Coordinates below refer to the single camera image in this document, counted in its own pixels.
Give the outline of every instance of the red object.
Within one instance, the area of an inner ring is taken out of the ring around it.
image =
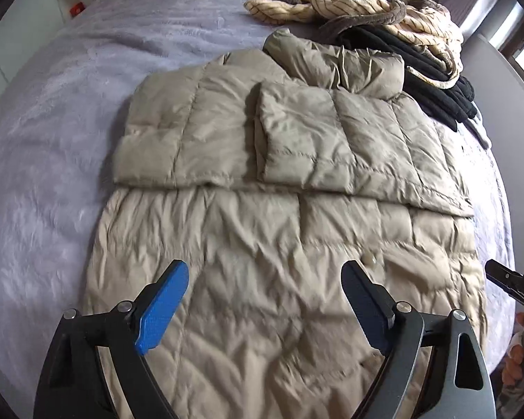
[[[84,4],[80,1],[76,6],[73,6],[70,9],[70,15],[72,17],[76,17],[79,13],[81,13],[85,9]]]

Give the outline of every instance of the bed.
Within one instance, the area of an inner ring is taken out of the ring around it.
[[[260,47],[273,27],[246,0],[98,0],[22,69],[0,99],[0,392],[29,418],[62,311],[79,307],[111,157],[129,98],[151,72]],[[312,27],[292,25],[310,37]],[[514,268],[495,159],[462,129],[482,264]],[[514,301],[487,283],[489,370],[510,340]]]

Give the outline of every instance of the striped garment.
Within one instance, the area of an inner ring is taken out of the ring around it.
[[[244,6],[258,20],[274,25],[289,22],[313,23],[339,16],[386,14],[404,5],[406,16],[397,24],[383,28],[414,45],[428,57],[436,58],[449,74],[447,81],[427,78],[413,68],[409,71],[440,89],[452,88],[463,69],[460,53],[464,41],[460,28],[450,20],[450,12],[431,0],[295,0],[289,4],[276,0],[248,0]]]

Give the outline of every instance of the blue gripper pad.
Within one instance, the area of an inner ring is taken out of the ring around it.
[[[140,331],[134,345],[141,356],[159,345],[187,287],[188,266],[179,262],[140,319]]]
[[[388,355],[391,350],[389,329],[394,324],[394,313],[390,307],[395,304],[394,300],[386,290],[379,291],[383,287],[373,284],[354,261],[342,267],[341,286],[370,346],[382,355]]]

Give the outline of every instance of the folded clothing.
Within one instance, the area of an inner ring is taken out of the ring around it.
[[[447,79],[447,75],[437,68],[433,60],[381,27],[362,25],[349,28],[340,33],[333,44],[350,50],[372,49],[398,53],[407,66],[427,77],[435,80]],[[457,123],[463,123],[477,114],[477,109],[471,102],[473,87],[463,77],[452,88],[442,90],[416,77],[406,68],[403,90],[419,103],[429,117],[447,125],[454,132],[458,130]]]
[[[432,0],[248,0],[244,6],[258,20],[271,24],[314,23],[338,17],[355,17],[355,24],[380,23],[394,36],[438,59],[437,64],[450,75],[444,82],[431,81],[438,88],[454,86],[463,69],[462,33],[451,21],[450,12]],[[361,22],[361,18],[378,21]]]

